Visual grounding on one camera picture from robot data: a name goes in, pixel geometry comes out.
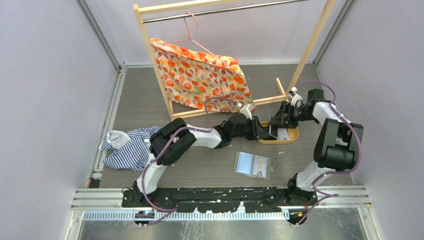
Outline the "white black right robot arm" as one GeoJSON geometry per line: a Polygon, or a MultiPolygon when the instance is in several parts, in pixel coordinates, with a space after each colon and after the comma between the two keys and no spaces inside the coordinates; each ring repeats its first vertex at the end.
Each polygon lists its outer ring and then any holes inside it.
{"type": "Polygon", "coordinates": [[[279,129],[294,129],[299,122],[314,121],[321,126],[313,150],[313,161],[287,183],[285,198],[291,205],[309,202],[315,187],[327,177],[352,170],[360,159],[360,143],[364,128],[343,117],[336,105],[324,97],[322,89],[308,91],[306,102],[293,87],[290,101],[282,102],[277,114],[269,121],[270,133],[279,129]]]}

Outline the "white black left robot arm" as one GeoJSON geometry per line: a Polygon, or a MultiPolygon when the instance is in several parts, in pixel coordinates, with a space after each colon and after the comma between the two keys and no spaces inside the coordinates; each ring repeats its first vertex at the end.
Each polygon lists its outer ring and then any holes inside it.
{"type": "Polygon", "coordinates": [[[234,138],[254,141],[270,137],[257,116],[236,113],[211,128],[195,127],[177,118],[150,137],[146,166],[132,186],[134,200],[141,207],[148,207],[166,167],[178,161],[191,147],[222,149],[234,138]]]}

